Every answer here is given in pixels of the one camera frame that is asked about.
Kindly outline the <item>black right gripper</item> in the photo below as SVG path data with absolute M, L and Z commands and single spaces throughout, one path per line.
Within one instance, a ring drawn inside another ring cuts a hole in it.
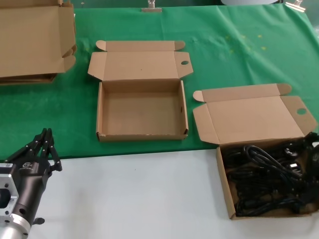
M 319 135 L 315 132 L 310 132 L 300 139 L 300 151 L 309 152 L 307 159 L 307 175 L 316 180 L 319 179 L 319 146 L 313 146 L 313 143 L 319 140 Z

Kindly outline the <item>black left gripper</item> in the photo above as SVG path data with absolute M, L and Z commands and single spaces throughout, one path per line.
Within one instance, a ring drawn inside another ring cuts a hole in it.
M 54 161 L 50 165 L 49 156 Z M 24 147 L 13 153 L 5 161 L 13 164 L 13 175 L 18 192 L 18 200 L 13 214 L 21 216 L 30 225 L 41 225 L 44 218 L 36 213 L 53 171 L 62 171 L 61 160 L 54 147 L 51 128 L 44 128 L 40 134 Z

